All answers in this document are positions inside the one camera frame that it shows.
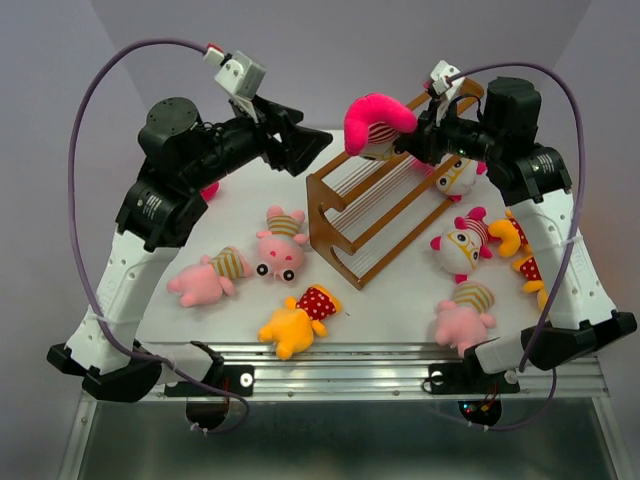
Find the white tabletop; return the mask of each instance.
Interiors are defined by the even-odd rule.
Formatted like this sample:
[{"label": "white tabletop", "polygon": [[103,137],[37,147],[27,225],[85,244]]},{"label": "white tabletop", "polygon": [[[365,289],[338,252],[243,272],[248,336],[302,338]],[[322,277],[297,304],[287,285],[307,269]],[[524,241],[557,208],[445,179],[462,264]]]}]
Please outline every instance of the white tabletop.
[{"label": "white tabletop", "polygon": [[[333,144],[309,172],[343,150],[342,132],[331,133]],[[439,192],[427,192],[411,208],[424,204],[424,211],[429,212],[441,200]],[[487,221],[504,216],[498,191],[482,177],[473,192],[451,207],[361,291],[307,246],[307,262],[292,283],[253,275],[235,281],[237,296],[225,296],[215,305],[193,308],[182,308],[178,298],[167,293],[169,278],[186,265],[197,263],[203,254],[215,255],[227,245],[238,247],[255,265],[258,241],[255,233],[266,227],[265,214],[271,205],[280,205],[285,212],[306,210],[305,175],[292,178],[287,173],[271,171],[257,159],[221,182],[209,210],[161,279],[138,331],[139,340],[255,344],[258,330],[287,296],[298,297],[310,285],[320,283],[339,298],[344,313],[326,320],[329,336],[317,339],[318,343],[432,342],[434,308],[440,300],[451,297],[455,284],[453,277],[438,265],[429,242],[452,225],[455,216],[465,215],[475,206],[487,209]],[[491,313],[496,316],[498,326],[490,332],[490,338],[519,332],[539,317],[535,295],[522,293],[524,279],[511,269],[511,260],[498,257],[495,247],[492,249],[494,258],[483,261],[471,277],[490,287],[496,295]]]}]

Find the white backdrop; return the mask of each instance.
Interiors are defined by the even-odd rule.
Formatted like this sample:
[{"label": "white backdrop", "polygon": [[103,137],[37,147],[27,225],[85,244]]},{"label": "white backdrop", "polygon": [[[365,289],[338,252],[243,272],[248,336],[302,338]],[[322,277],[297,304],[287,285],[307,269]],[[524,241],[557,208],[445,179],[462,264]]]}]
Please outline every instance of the white backdrop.
[{"label": "white backdrop", "polygon": [[[630,145],[639,103],[627,93],[639,71],[633,19],[640,8],[610,0],[487,0],[482,9],[478,3],[272,0],[259,11],[251,0],[4,2],[0,360],[9,367],[0,373],[0,478],[54,478],[59,466],[79,384],[57,374],[44,356],[69,336],[86,306],[67,240],[68,135],[81,94],[101,64],[115,48],[148,36],[213,41],[255,56],[267,66],[261,93],[303,110],[317,127],[339,126],[348,104],[369,91],[412,98],[440,58],[461,67],[510,59],[557,63],[585,116],[591,180],[582,228],[614,300],[640,312],[633,248],[640,233],[633,179],[640,167]],[[207,120],[229,116],[213,72],[193,54],[155,47],[136,53],[126,67],[101,88],[81,135],[80,233],[94,283],[116,211],[142,160],[135,136],[145,107],[184,95]],[[557,145],[571,163],[568,108],[548,82],[544,94],[540,140]],[[633,337],[602,356],[630,446],[640,439],[629,417],[640,388],[630,374],[637,346]],[[43,437],[37,443],[30,441],[36,430]]]}]

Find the pink stuffed pig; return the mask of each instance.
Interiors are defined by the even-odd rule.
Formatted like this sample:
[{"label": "pink stuffed pig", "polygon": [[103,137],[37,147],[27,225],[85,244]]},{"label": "pink stuffed pig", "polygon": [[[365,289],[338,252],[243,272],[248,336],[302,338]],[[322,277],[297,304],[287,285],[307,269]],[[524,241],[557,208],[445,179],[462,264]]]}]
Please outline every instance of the pink stuffed pig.
[{"label": "pink stuffed pig", "polygon": [[438,345],[457,347],[464,357],[466,349],[486,342],[488,329],[496,320],[487,313],[495,299],[484,285],[465,282],[456,287],[454,300],[443,300],[437,307],[435,340]]},{"label": "pink stuffed pig", "polygon": [[234,247],[226,247],[210,258],[203,256],[199,265],[190,265],[169,280],[167,291],[179,293],[180,305],[193,307],[217,302],[223,293],[235,295],[231,279],[248,277],[251,266]]},{"label": "pink stuffed pig", "polygon": [[268,230],[259,231],[258,275],[273,274],[290,282],[304,263],[305,255],[301,245],[309,241],[309,235],[300,233],[305,215],[296,210],[286,215],[282,208],[273,206],[267,210]]}]

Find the pink plush toy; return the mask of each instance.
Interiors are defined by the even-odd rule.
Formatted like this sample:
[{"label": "pink plush toy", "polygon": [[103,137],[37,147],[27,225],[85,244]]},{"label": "pink plush toy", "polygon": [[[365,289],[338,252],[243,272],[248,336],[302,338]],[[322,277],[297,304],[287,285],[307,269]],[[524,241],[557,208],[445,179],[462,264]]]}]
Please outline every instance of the pink plush toy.
[{"label": "pink plush toy", "polygon": [[269,273],[290,282],[304,263],[305,255],[301,245],[309,241],[309,235],[300,233],[305,215],[296,210],[286,215],[282,208],[273,206],[267,210],[268,230],[259,231],[258,275]]},{"label": "pink plush toy", "polygon": [[202,195],[202,198],[204,199],[205,202],[209,203],[211,200],[213,200],[213,197],[216,196],[216,193],[218,193],[219,188],[220,188],[220,184],[218,182],[213,183],[208,187],[205,187],[200,192],[200,195]]},{"label": "pink plush toy", "polygon": [[487,311],[493,306],[493,292],[477,282],[456,286],[453,300],[438,304],[435,340],[438,345],[457,347],[458,355],[489,336],[487,329],[495,328],[496,320]]},{"label": "pink plush toy", "polygon": [[480,257],[493,256],[486,245],[494,240],[483,220],[486,214],[483,207],[475,207],[466,217],[455,219],[455,228],[431,240],[431,248],[436,251],[440,265],[455,275],[456,283],[467,280],[478,267]]},{"label": "pink plush toy", "polygon": [[204,255],[199,265],[190,265],[169,280],[167,291],[179,293],[180,305],[193,307],[217,302],[223,293],[235,295],[232,279],[248,277],[251,266],[235,247],[226,247],[210,258]]},{"label": "pink plush toy", "polygon": [[[413,159],[413,165],[424,171],[426,175],[433,174],[438,168],[422,163],[417,158]],[[487,166],[485,163],[461,158],[436,180],[436,188],[454,202],[459,202],[462,200],[463,195],[471,192],[478,177],[486,171]]]},{"label": "pink plush toy", "polygon": [[399,133],[411,133],[418,126],[415,114],[394,98],[370,93],[359,98],[344,117],[345,151],[367,160],[389,160]]}]

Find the plush toy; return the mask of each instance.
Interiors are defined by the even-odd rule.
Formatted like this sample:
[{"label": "plush toy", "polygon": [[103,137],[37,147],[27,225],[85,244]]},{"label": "plush toy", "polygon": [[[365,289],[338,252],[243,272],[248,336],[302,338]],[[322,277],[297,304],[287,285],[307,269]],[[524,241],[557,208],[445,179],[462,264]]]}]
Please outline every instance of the plush toy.
[{"label": "plush toy", "polygon": [[[417,158],[412,159],[415,168],[423,171],[427,176],[432,175],[437,166],[422,163]],[[461,158],[453,167],[444,172],[436,180],[436,188],[447,195],[454,202],[462,200],[463,195],[471,192],[477,178],[487,171],[484,162],[477,162],[468,158]]]},{"label": "plush toy", "polygon": [[345,151],[367,160],[389,160],[395,155],[393,141],[400,133],[418,126],[413,111],[394,98],[370,93],[347,109],[344,117]]},{"label": "plush toy", "polygon": [[202,195],[202,198],[204,199],[205,202],[209,203],[211,200],[213,200],[213,197],[216,196],[216,193],[218,193],[219,188],[220,188],[220,184],[218,182],[213,183],[208,187],[205,187],[202,191],[200,191],[200,195]]},{"label": "plush toy", "polygon": [[457,285],[453,300],[440,302],[436,309],[436,343],[457,347],[464,357],[467,348],[487,340],[487,329],[495,328],[495,318],[487,313],[494,302],[491,290],[481,283]]},{"label": "plush toy", "polygon": [[547,292],[544,288],[542,276],[538,264],[531,253],[531,246],[524,235],[522,227],[513,218],[510,210],[506,212],[506,218],[496,220],[489,225],[489,234],[501,240],[498,253],[503,257],[512,257],[519,251],[526,253],[524,258],[511,264],[513,269],[520,272],[527,280],[522,287],[525,293],[536,293],[538,307],[542,310],[547,303]]},{"label": "plush toy", "polygon": [[304,263],[301,245],[309,241],[309,235],[300,233],[304,222],[304,212],[296,210],[286,215],[282,208],[273,206],[267,210],[268,230],[259,231],[258,275],[273,274],[290,282]]},{"label": "plush toy", "polygon": [[326,337],[327,328],[322,322],[341,310],[340,302],[324,287],[312,285],[299,300],[289,297],[285,308],[273,312],[269,323],[260,329],[258,340],[275,343],[278,358],[288,360],[313,344],[314,333]]},{"label": "plush toy", "polygon": [[494,238],[489,235],[489,227],[484,223],[487,211],[483,207],[473,208],[465,217],[457,217],[454,227],[431,240],[440,265],[455,275],[456,283],[467,280],[478,267],[480,257],[493,255],[487,243]]},{"label": "plush toy", "polygon": [[167,291],[179,293],[180,305],[193,307],[217,302],[223,293],[235,295],[232,279],[253,273],[235,247],[225,247],[211,258],[204,255],[199,265],[190,265],[167,283]]},{"label": "plush toy", "polygon": [[489,234],[501,240],[498,253],[502,257],[513,257],[520,250],[531,253],[527,237],[520,224],[513,218],[511,210],[507,210],[506,218],[496,220],[489,225]]}]

